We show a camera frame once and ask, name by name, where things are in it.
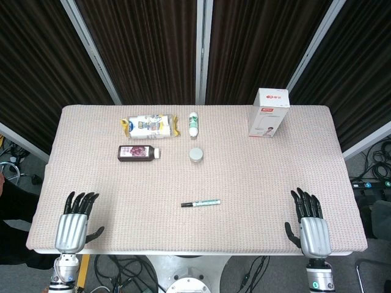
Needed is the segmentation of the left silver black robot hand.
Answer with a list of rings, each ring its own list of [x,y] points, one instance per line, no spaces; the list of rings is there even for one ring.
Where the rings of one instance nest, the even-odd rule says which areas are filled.
[[[72,191],[64,206],[64,212],[59,218],[55,248],[61,254],[77,254],[84,249],[85,244],[100,237],[105,227],[100,226],[96,232],[87,234],[89,217],[93,204],[100,194],[95,192],[75,195]]]

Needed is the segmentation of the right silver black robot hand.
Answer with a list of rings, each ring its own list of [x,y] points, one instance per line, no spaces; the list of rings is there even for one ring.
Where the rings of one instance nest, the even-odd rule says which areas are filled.
[[[299,237],[292,232],[289,222],[284,223],[289,241],[300,248],[309,259],[326,259],[331,253],[329,228],[323,217],[319,199],[297,188],[291,191],[299,224]]]

